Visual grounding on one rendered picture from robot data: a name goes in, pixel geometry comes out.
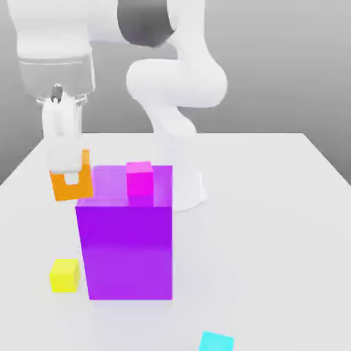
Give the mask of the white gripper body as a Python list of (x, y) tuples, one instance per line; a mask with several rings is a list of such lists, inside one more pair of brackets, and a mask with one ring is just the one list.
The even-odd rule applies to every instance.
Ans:
[(52, 173), (78, 173), (82, 169), (80, 119), (75, 99), (47, 98), (42, 109), (44, 145)]

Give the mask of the small orange cube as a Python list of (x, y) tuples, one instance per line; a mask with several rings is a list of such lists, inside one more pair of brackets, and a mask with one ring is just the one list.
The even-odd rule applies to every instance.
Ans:
[(56, 201), (68, 201), (93, 196), (90, 152), (88, 149), (82, 150), (82, 170), (78, 173), (77, 184), (67, 184), (63, 173), (49, 173)]

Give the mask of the small magenta cube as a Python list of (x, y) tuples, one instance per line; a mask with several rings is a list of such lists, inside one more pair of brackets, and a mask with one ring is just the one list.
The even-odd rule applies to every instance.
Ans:
[(151, 196), (154, 193), (154, 170), (150, 161), (126, 163), (129, 197)]

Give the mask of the small yellow cube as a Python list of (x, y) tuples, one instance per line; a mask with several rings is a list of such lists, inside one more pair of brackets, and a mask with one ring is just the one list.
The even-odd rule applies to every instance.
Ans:
[(77, 259), (56, 259), (49, 274), (53, 293), (75, 293), (80, 281)]

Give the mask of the small cyan cube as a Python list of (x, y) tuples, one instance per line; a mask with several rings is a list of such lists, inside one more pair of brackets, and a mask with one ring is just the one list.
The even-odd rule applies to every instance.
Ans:
[(204, 331), (199, 344), (199, 351), (233, 351), (234, 338)]

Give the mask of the large purple box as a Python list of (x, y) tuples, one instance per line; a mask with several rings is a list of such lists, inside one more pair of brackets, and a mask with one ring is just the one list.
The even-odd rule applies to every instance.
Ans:
[(172, 168), (156, 165), (154, 194), (128, 199), (124, 166), (96, 166), (93, 196), (75, 212), (92, 300), (173, 297)]

